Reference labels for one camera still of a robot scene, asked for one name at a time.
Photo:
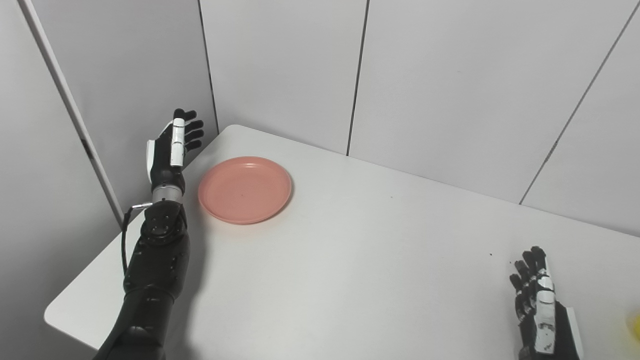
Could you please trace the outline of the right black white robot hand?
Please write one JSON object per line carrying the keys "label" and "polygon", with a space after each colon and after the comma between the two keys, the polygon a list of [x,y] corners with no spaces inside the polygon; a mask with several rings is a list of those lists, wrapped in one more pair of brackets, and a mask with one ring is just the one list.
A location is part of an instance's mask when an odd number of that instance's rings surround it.
{"label": "right black white robot hand", "polygon": [[547,256],[539,246],[522,252],[509,276],[522,347],[518,360],[582,360],[585,357],[573,308],[557,299]]}

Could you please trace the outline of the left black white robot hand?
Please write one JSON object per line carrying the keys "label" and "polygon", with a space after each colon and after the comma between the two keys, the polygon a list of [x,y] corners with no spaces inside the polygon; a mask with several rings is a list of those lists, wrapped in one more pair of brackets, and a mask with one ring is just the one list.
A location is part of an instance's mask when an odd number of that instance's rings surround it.
{"label": "left black white robot hand", "polygon": [[151,191],[172,187],[185,193],[183,168],[187,153],[202,146],[204,122],[197,120],[195,110],[177,108],[160,135],[147,141],[146,168]]}

